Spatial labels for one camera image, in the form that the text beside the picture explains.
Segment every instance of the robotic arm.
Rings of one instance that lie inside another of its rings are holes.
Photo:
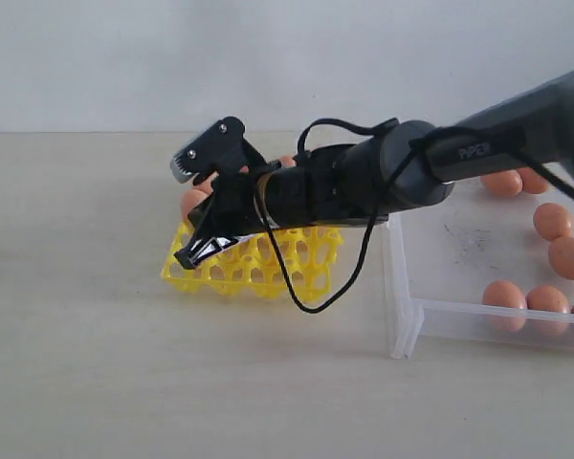
[[[306,136],[319,124],[368,139],[308,151]],[[299,139],[295,167],[266,162],[244,132],[237,118],[219,120],[172,159],[181,183],[218,173],[211,196],[189,215],[192,237],[175,253],[185,269],[266,231],[267,224],[273,230],[365,227],[393,212],[434,206],[449,197],[455,181],[527,165],[523,158],[560,163],[574,179],[574,71],[447,128],[422,120],[391,119],[370,128],[317,120]],[[248,173],[240,172],[243,166]]]

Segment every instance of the clear plastic box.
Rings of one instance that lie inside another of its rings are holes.
[[[551,168],[566,179],[559,167]],[[534,211],[546,202],[562,204],[574,218],[574,202],[552,187],[541,195],[498,199],[478,179],[456,184],[436,207],[391,215],[382,241],[393,358],[410,357],[421,335],[574,350],[574,314],[481,304],[487,285],[506,279],[526,295],[553,285],[574,305],[574,281],[554,273],[550,243],[534,230]],[[519,332],[500,332],[492,326],[498,317],[526,317],[527,323]],[[569,323],[555,339],[540,332],[540,325],[553,321]]]

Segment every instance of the yellow egg tray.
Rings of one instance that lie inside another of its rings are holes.
[[[190,236],[182,224],[172,241],[162,269],[162,279],[182,292],[197,293],[208,286],[220,295],[235,296],[244,289],[257,296],[274,299],[287,292],[278,259],[267,234],[231,247],[205,260],[196,270],[184,270],[174,257]],[[337,229],[312,227],[275,231],[294,290],[302,301],[316,301],[331,291],[330,266],[336,262],[343,244]]]

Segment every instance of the white tabletop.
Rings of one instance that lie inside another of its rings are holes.
[[[187,139],[0,135],[0,458],[574,458],[574,355],[420,338],[393,361],[365,281],[314,317],[164,283]]]

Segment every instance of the white wall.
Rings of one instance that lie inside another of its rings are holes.
[[[574,0],[0,0],[0,131],[449,122],[574,68]]]

